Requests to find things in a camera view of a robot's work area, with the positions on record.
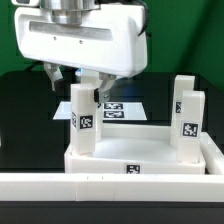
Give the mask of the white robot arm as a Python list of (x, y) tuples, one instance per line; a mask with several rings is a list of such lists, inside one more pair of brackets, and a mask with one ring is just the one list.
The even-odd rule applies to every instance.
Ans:
[(21, 54), (44, 63), (50, 80), (68, 66), (99, 73), (94, 100), (109, 100), (118, 77), (147, 66), (148, 9), (141, 0), (11, 0)]

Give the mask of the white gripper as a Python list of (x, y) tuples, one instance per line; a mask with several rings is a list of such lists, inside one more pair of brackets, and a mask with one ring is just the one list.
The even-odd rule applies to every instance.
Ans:
[(61, 66), (99, 72), (95, 102), (108, 102), (116, 76), (131, 77), (147, 66), (148, 8), (143, 2), (40, 2), (16, 6), (14, 24), (21, 54), (44, 63), (53, 91)]

